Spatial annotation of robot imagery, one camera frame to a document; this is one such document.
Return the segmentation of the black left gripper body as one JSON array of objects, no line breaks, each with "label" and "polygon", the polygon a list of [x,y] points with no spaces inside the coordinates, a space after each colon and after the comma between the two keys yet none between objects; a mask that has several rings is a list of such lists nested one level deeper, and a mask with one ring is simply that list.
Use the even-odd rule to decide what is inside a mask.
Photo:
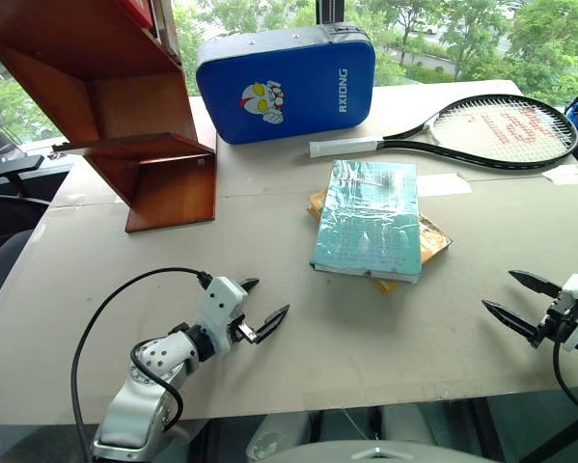
[{"label": "black left gripper body", "polygon": [[230,321],[227,326],[227,336],[230,343],[238,343],[246,340],[250,344],[262,342],[261,333],[258,333],[245,322],[245,314],[242,313]]}]

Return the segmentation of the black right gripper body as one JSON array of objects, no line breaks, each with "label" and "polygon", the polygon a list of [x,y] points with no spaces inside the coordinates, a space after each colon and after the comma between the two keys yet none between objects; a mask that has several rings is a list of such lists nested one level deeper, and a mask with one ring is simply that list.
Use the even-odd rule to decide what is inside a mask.
[{"label": "black right gripper body", "polygon": [[560,293],[548,307],[530,340],[533,348],[544,339],[564,343],[578,326],[578,299],[570,293]]}]

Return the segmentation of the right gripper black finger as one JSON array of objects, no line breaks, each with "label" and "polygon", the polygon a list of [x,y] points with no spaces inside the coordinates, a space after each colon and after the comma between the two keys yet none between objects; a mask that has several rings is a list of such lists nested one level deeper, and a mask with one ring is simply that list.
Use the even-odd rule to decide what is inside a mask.
[{"label": "right gripper black finger", "polygon": [[521,285],[539,294],[545,294],[551,298],[557,298],[562,288],[538,275],[523,271],[509,270],[508,273]]},{"label": "right gripper black finger", "polygon": [[529,344],[540,344],[540,340],[537,339],[537,327],[535,325],[532,325],[520,315],[508,310],[499,303],[482,300],[482,304],[495,318],[525,338]]}]

